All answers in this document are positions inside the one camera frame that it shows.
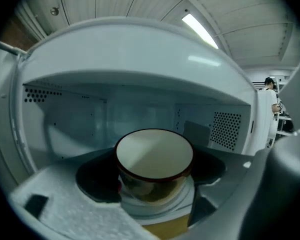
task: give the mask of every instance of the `mug rim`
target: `mug rim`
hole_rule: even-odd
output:
[[[123,164],[119,161],[119,158],[118,158],[118,154],[117,154],[117,148],[118,148],[118,145],[119,143],[122,141],[123,138],[125,138],[126,136],[130,135],[130,134],[133,134],[133,133],[136,133],[136,132],[140,132],[140,131],[144,131],[144,130],[160,130],[160,131],[166,131],[166,132],[171,132],[171,133],[174,133],[176,135],[179,135],[181,136],[182,138],[184,138],[189,144],[190,144],[190,147],[191,147],[191,150],[192,150],[192,158],[191,158],[191,162],[189,163],[189,165],[181,172],[173,175],[173,176],[169,176],[169,177],[164,177],[164,178],[148,178],[148,177],[143,177],[143,176],[139,176],[131,171],[129,171],[127,168],[125,168],[123,166]],[[194,163],[194,160],[195,160],[195,152],[194,152],[194,147],[193,145],[191,144],[191,142],[184,136],[182,136],[181,134],[173,131],[173,130],[167,130],[167,129],[160,129],[160,128],[145,128],[145,129],[139,129],[139,130],[135,130],[135,131],[132,131],[132,132],[129,132],[127,133],[126,135],[122,136],[115,144],[114,146],[114,154],[115,154],[115,160],[116,160],[116,164],[117,166],[119,167],[119,169],[121,171],[123,171],[124,173],[126,173],[127,175],[131,176],[131,177],[134,177],[136,178],[137,180],[140,180],[140,181],[145,181],[145,182],[152,182],[152,183],[156,183],[156,182],[169,182],[169,181],[173,181],[177,178],[180,178],[184,175],[186,175],[187,173],[190,174],[190,171],[191,171],[191,168],[193,166],[193,163]]]

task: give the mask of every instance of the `ceiling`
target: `ceiling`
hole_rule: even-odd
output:
[[[244,70],[293,70],[300,62],[300,24],[282,0],[22,0],[15,13],[38,40],[71,24],[111,16],[193,31],[182,21],[191,13]]]

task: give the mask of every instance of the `wooden surface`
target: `wooden surface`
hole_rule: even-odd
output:
[[[143,226],[143,228],[150,231],[161,240],[167,240],[188,231],[188,218],[189,214],[163,223],[146,225]]]

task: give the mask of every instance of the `person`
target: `person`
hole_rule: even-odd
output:
[[[264,80],[263,90],[269,91],[271,94],[271,109],[273,113],[280,112],[282,110],[282,103],[278,103],[276,92],[274,91],[275,81],[271,77],[267,77]]]

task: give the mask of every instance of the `dark hair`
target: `dark hair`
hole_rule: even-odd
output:
[[[264,80],[264,85],[267,86],[269,84],[273,83],[273,85],[275,84],[275,81],[271,78],[271,77],[267,77],[265,80]]]

